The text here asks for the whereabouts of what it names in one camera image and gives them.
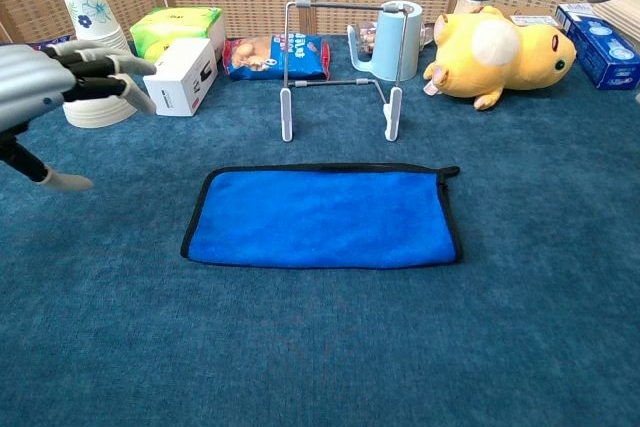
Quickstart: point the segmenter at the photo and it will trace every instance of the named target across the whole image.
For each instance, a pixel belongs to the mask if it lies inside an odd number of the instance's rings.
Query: light blue cup
[[[422,28],[422,7],[406,0],[391,0],[384,5],[397,4],[410,10],[407,19],[407,32],[404,39],[400,80],[409,80],[418,71],[418,53],[420,51],[420,29]],[[363,62],[358,59],[356,31],[350,25],[347,27],[351,63],[363,72],[371,72],[382,80],[396,80],[398,71],[398,55],[402,39],[402,12],[391,14],[380,12],[376,26],[376,41],[373,46],[371,60]]]

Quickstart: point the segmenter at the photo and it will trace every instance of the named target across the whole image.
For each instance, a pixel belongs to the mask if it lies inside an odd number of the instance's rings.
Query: blue box
[[[591,4],[560,4],[556,20],[576,46],[577,59],[596,89],[631,90],[640,81],[640,56]]]

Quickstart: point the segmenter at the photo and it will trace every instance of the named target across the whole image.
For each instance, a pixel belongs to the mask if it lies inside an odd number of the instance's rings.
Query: microfiber cloth
[[[302,164],[209,174],[181,253],[205,263],[393,269],[461,257],[446,179],[458,167]]]

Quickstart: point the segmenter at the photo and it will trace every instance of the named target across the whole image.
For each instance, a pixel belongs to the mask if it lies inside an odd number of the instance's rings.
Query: white tissue box
[[[176,39],[155,65],[156,73],[144,76],[144,84],[158,115],[193,116],[218,75],[209,39]]]

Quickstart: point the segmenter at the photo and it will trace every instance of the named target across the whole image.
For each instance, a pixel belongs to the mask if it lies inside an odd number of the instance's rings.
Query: yellow plush toy
[[[424,71],[425,91],[475,97],[485,110],[504,89],[548,87],[569,71],[576,58],[573,43],[550,25],[518,27],[493,7],[475,14],[438,17],[434,27],[436,60]]]

